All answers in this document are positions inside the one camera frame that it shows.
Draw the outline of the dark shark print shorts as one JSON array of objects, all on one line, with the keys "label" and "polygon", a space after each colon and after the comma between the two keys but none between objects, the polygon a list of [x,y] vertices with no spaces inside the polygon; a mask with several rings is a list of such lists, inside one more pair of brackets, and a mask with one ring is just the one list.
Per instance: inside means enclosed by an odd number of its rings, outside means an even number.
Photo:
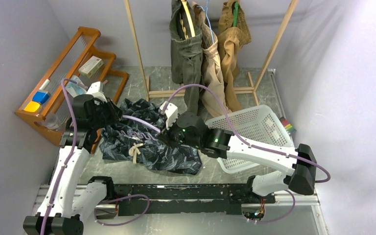
[{"label": "dark shark print shorts", "polygon": [[128,131],[158,133],[135,121],[123,118],[119,123],[101,130],[103,142],[99,149],[104,160],[131,161],[155,171],[196,175],[202,168],[202,161],[195,148],[178,146],[170,148],[160,141],[147,140],[124,135]]}]

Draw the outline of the lilac plastic hanger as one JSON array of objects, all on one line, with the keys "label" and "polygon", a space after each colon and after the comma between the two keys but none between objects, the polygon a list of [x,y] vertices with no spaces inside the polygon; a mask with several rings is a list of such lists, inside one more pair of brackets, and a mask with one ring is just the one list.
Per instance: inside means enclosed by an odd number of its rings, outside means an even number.
[{"label": "lilac plastic hanger", "polygon": [[[154,130],[156,133],[161,132],[160,129],[155,127],[153,124],[151,124],[151,123],[149,123],[145,120],[139,119],[137,117],[123,115],[122,118],[129,119],[129,120],[135,121],[137,123],[140,123],[140,124],[144,125],[145,127]],[[128,131],[126,134],[123,132],[123,134],[127,135],[127,136],[131,136],[131,137],[144,138],[144,139],[147,139],[147,140],[157,141],[157,139],[153,135],[151,135],[150,133],[145,134],[143,132]]]}]

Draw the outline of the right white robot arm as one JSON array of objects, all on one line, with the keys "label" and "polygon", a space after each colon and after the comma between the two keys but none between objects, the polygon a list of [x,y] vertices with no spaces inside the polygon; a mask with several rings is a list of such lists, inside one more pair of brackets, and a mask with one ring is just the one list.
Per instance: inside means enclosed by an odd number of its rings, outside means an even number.
[{"label": "right white robot arm", "polygon": [[208,127],[191,112],[185,112],[166,124],[157,138],[175,148],[186,145],[210,158],[236,159],[268,166],[274,172],[251,176],[245,189],[245,198],[255,203],[263,196],[281,190],[301,195],[312,195],[315,190],[316,160],[311,148],[279,147],[236,136],[233,131]]}]

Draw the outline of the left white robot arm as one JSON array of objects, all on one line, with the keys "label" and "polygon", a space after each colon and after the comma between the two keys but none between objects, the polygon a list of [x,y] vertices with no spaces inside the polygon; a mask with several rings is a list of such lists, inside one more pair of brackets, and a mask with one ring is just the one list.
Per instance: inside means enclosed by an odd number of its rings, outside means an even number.
[{"label": "left white robot arm", "polygon": [[109,98],[83,94],[68,102],[74,116],[62,134],[59,159],[47,194],[33,216],[26,216],[28,235],[81,235],[84,221],[100,203],[116,197],[113,179],[93,176],[83,193],[74,198],[79,178],[98,136],[98,130],[120,121],[123,112]]}]

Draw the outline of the beige shorts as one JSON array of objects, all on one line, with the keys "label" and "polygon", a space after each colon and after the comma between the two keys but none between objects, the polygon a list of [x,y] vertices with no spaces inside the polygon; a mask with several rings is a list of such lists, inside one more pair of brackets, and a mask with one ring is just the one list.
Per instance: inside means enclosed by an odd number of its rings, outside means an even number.
[{"label": "beige shorts", "polygon": [[230,113],[227,107],[224,93],[224,79],[220,65],[220,56],[218,52],[217,35],[213,32],[215,43],[212,43],[209,26],[205,13],[201,8],[197,8],[198,3],[193,2],[194,16],[198,27],[202,32],[202,51],[203,62],[201,73],[204,86],[208,89],[202,91],[201,101],[207,111],[213,116],[218,117],[225,112]]}]

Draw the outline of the olive green shorts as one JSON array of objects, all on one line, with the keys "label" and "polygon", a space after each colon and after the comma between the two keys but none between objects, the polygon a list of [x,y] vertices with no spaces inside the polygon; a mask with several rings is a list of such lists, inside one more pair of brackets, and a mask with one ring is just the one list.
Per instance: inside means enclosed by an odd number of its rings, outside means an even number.
[{"label": "olive green shorts", "polygon": [[187,5],[194,26],[195,36],[192,37],[184,7],[179,0],[171,2],[171,20],[169,31],[171,36],[170,55],[172,81],[177,84],[203,85],[201,67],[203,62],[202,31],[195,14]]}]

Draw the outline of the tan brown shorts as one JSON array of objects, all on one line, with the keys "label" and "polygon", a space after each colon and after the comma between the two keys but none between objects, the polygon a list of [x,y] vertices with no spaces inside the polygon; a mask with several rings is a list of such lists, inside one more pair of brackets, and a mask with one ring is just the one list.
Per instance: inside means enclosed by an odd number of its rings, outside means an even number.
[{"label": "tan brown shorts", "polygon": [[234,9],[237,0],[223,3],[222,15],[218,22],[218,52],[224,80],[225,101],[232,111],[242,109],[234,89],[234,80],[239,73],[238,53],[242,47],[251,42],[252,36],[241,6],[238,7],[237,21],[234,25]]}]

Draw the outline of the wooden hanger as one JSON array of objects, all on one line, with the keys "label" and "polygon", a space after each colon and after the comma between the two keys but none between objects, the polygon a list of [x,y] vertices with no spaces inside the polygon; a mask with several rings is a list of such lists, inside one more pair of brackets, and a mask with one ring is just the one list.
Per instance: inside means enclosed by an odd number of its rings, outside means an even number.
[{"label": "wooden hanger", "polygon": [[180,0],[179,10],[180,37],[184,40],[195,37],[194,23],[186,0]]}]

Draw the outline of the green hanger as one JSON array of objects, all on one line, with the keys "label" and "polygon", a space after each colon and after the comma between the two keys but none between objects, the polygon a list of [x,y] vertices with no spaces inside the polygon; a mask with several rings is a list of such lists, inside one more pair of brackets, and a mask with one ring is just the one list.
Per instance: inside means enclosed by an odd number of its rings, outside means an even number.
[{"label": "green hanger", "polygon": [[239,3],[238,3],[238,1],[236,1],[236,2],[233,4],[233,24],[232,24],[232,27],[237,27],[237,23],[238,23],[238,12],[239,12]]}]

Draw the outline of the white blue packaged item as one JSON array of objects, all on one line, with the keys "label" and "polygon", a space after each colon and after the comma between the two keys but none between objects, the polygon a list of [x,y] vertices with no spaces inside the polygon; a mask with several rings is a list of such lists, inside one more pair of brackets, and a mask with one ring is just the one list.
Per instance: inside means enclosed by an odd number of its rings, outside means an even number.
[{"label": "white blue packaged item", "polygon": [[70,94],[72,97],[76,97],[78,95],[85,94],[87,91],[87,87],[84,85],[84,83],[81,81],[81,79],[73,75],[70,80],[65,86],[67,92]]}]

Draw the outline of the clear plastic cup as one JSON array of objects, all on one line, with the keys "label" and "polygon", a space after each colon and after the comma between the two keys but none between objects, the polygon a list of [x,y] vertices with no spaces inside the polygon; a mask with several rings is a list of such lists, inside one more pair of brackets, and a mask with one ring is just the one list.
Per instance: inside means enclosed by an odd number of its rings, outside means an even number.
[{"label": "clear plastic cup", "polygon": [[41,124],[49,130],[58,130],[61,127],[61,121],[54,113],[49,113]]}]

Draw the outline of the white red box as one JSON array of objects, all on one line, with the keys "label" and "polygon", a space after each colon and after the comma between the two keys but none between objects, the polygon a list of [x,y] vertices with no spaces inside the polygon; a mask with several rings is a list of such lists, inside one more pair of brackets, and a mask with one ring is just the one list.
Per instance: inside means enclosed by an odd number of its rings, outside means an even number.
[{"label": "white red box", "polygon": [[87,78],[92,77],[102,66],[104,62],[101,58],[92,56],[87,62],[85,62],[80,68],[79,73]]}]

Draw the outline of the white tube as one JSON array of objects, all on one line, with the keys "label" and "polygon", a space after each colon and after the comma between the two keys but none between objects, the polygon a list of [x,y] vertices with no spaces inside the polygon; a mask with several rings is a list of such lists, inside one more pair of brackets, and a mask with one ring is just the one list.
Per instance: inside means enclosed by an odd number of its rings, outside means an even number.
[{"label": "white tube", "polygon": [[49,83],[50,83],[50,79],[46,79],[46,80],[42,83],[42,85],[40,86],[39,90],[45,90],[46,87],[49,85]]}]

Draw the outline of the blue sponge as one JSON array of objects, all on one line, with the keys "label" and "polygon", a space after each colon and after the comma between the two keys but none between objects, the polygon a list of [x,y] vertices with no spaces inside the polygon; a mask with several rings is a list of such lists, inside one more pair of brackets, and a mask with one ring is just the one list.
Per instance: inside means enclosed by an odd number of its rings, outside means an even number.
[{"label": "blue sponge", "polygon": [[50,92],[44,91],[44,90],[38,90],[34,94],[32,101],[42,105],[42,104],[45,104],[48,101],[50,96],[51,96]]}]

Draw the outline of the yellow sponge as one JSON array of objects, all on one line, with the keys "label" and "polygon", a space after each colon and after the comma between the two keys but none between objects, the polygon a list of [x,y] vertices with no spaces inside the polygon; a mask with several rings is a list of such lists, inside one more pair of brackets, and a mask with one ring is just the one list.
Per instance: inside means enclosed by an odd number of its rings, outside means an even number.
[{"label": "yellow sponge", "polygon": [[40,104],[39,102],[30,101],[24,106],[23,111],[29,113],[40,113],[41,109],[42,104]]}]

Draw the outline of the white plastic laundry basket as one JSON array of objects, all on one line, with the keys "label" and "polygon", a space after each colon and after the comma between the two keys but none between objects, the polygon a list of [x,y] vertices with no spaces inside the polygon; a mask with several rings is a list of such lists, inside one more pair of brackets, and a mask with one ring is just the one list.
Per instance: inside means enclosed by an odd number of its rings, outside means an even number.
[{"label": "white plastic laundry basket", "polygon": [[[263,142],[280,147],[294,147],[293,140],[284,129],[282,123],[272,109],[267,105],[259,105],[240,111],[228,113],[228,117],[236,131],[245,139]],[[211,128],[231,130],[224,115],[205,121]],[[258,166],[258,164],[236,160],[217,159],[222,170],[229,174]]]}]

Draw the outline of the wooden clothes rack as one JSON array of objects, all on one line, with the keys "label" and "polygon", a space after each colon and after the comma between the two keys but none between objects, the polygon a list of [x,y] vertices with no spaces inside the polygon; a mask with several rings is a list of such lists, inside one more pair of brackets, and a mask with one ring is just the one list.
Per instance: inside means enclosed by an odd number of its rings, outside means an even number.
[{"label": "wooden clothes rack", "polygon": [[181,87],[177,90],[150,91],[149,80],[142,77],[146,99],[156,97],[182,96],[188,108],[196,108],[221,101],[224,110],[230,105],[237,106],[237,94],[253,94],[267,71],[275,49],[294,13],[298,1],[291,1],[273,44],[265,58],[256,84],[235,88],[234,73],[237,70],[237,56],[245,44],[249,43],[248,26],[241,19],[242,9],[236,0],[229,0],[223,6],[222,19],[228,25],[220,35],[216,35],[206,25],[206,12],[196,3],[189,5],[185,0],[171,2],[170,31],[170,80]]}]

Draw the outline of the colourful striped card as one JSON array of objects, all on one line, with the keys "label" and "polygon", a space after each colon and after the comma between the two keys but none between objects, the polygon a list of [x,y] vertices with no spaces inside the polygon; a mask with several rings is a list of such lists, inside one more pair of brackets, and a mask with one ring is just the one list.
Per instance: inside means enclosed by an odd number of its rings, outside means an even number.
[{"label": "colourful striped card", "polygon": [[279,118],[279,120],[288,134],[292,134],[296,132],[296,129],[294,128],[294,126],[285,117],[281,117]]}]

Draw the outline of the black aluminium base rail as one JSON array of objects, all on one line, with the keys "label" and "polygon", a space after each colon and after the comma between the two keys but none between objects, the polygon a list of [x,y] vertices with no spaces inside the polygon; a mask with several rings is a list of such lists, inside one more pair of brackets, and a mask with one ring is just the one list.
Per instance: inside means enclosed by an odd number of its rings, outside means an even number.
[{"label": "black aluminium base rail", "polygon": [[305,196],[289,195],[278,191],[265,197],[247,192],[245,184],[116,184],[114,199],[144,194],[150,200],[148,214],[171,213],[214,213],[242,215],[263,209],[264,217],[273,215],[273,209],[285,209],[292,206],[318,206],[316,194]]}]

